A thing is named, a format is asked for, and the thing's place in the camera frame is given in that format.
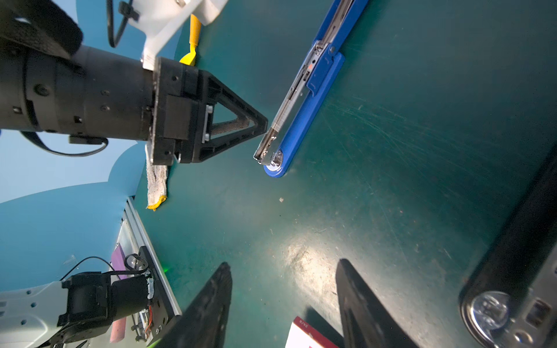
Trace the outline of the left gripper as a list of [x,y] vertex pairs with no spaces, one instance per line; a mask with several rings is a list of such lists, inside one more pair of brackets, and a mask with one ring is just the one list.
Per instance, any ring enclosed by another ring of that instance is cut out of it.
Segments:
[[206,78],[165,58],[145,70],[136,60],[88,46],[68,60],[2,41],[1,128],[32,142],[41,132],[77,143],[147,142],[155,165],[202,162],[213,156]]

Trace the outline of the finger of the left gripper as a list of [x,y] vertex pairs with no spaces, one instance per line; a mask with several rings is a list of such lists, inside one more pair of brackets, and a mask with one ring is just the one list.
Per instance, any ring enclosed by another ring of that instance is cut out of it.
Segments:
[[[191,161],[204,162],[266,132],[268,119],[207,71],[199,72],[199,103]],[[214,121],[220,105],[234,118]]]

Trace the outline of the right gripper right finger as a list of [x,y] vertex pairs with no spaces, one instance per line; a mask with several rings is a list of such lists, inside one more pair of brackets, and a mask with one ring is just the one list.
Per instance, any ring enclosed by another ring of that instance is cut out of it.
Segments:
[[346,347],[416,347],[349,260],[335,274]]

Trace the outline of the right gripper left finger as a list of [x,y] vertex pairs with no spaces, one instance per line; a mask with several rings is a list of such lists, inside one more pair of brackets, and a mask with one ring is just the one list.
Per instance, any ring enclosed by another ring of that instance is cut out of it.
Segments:
[[199,294],[152,347],[223,347],[232,303],[232,271],[218,266]]

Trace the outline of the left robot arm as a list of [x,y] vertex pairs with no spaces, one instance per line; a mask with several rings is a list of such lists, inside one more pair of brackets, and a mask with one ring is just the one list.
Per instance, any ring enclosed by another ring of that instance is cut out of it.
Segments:
[[[88,46],[71,58],[1,41],[1,129],[43,146],[39,133],[65,134],[97,152],[110,139],[146,142],[149,161],[208,160],[265,132],[267,118],[211,73],[159,58],[154,70]],[[86,272],[1,296],[1,346],[61,347],[104,334],[147,310],[161,347],[222,347],[232,273],[221,264],[185,313],[157,319],[160,278],[142,270]]]

